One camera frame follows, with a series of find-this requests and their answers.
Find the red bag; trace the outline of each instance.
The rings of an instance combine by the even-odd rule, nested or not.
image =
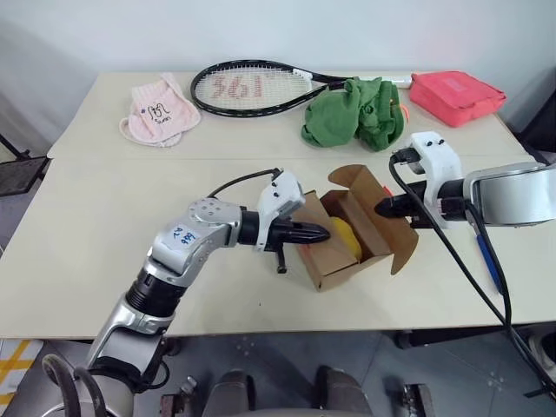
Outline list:
[[[494,113],[506,100],[502,91],[465,72],[433,72],[411,77],[414,80],[409,91],[411,101],[454,128]]]

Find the cardboard box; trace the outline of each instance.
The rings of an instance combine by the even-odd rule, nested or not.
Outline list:
[[[305,206],[294,213],[294,220],[320,224],[330,232],[325,242],[297,245],[316,288],[334,288],[391,254],[391,274],[400,271],[419,236],[406,219],[387,219],[374,212],[376,204],[388,195],[373,174],[364,165],[347,165],[332,172],[328,180],[348,189],[333,189],[320,200],[314,191],[306,193]],[[361,245],[361,262],[341,239],[330,216],[340,217],[352,227]]]

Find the label sticker on robot arm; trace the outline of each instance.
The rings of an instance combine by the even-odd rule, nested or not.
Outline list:
[[[191,247],[199,234],[181,223],[177,223],[164,237],[164,243],[171,249],[183,250]]]

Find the green cloth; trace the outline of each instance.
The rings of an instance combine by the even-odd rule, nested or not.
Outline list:
[[[389,81],[347,80],[343,91],[320,93],[305,112],[301,136],[323,148],[357,136],[373,150],[383,150],[401,135],[403,115],[398,89]]]

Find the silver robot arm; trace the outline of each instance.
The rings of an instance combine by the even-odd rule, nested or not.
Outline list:
[[[486,225],[527,226],[556,219],[556,164],[523,162],[474,171],[463,177],[457,154],[440,135],[411,135],[411,144],[394,156],[407,162],[425,181],[408,186],[421,198],[442,228],[470,221],[461,202],[471,202]],[[376,212],[385,217],[412,217],[412,226],[430,227],[408,195],[380,202]]]
[[[136,280],[120,297],[86,359],[111,415],[130,417],[134,394],[151,388],[166,353],[163,335],[213,251],[240,243],[254,246],[256,252],[276,252],[282,261],[278,270],[284,272],[283,243],[329,237],[318,225],[289,220],[304,203],[293,174],[282,171],[263,190],[257,211],[207,197],[189,205],[156,236]],[[94,415],[93,400],[81,380],[76,388],[82,415]],[[63,403],[58,403],[44,415],[62,411]]]

